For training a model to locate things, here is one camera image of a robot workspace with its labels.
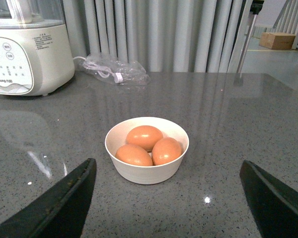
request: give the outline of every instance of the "kitchen appliance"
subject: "kitchen appliance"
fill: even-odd
[[[59,0],[0,0],[0,94],[47,95],[74,71]]]

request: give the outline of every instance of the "plastic bag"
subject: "plastic bag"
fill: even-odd
[[[147,85],[150,77],[140,63],[122,62],[108,55],[89,55],[78,64],[77,70],[94,75],[97,79],[116,85]]]

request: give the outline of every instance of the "white bowl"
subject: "white bowl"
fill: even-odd
[[[115,157],[119,147],[126,144],[128,132],[140,125],[151,125],[161,130],[163,137],[172,137],[182,146],[182,155],[164,165],[136,166],[118,160]],[[125,179],[139,184],[163,182],[177,172],[182,159],[189,148],[189,137],[185,130],[174,122],[162,118],[133,118],[115,125],[106,135],[105,147],[118,173]]]

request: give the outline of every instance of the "curtain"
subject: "curtain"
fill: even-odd
[[[64,0],[72,54],[147,71],[236,72],[251,0]]]
[[[283,32],[295,34],[293,49],[298,44],[298,0],[292,0],[287,3],[282,17],[279,19],[276,28],[255,27],[254,37],[260,38],[263,32]]]

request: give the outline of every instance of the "egg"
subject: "egg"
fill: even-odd
[[[115,157],[127,164],[137,166],[152,166],[148,152],[138,145],[126,144],[118,148]]]
[[[152,161],[154,165],[163,165],[177,159],[181,154],[180,143],[171,137],[166,137],[154,145],[152,149]]]
[[[141,125],[133,128],[128,134],[128,144],[138,145],[146,151],[151,151],[154,145],[163,138],[162,132],[151,125]]]

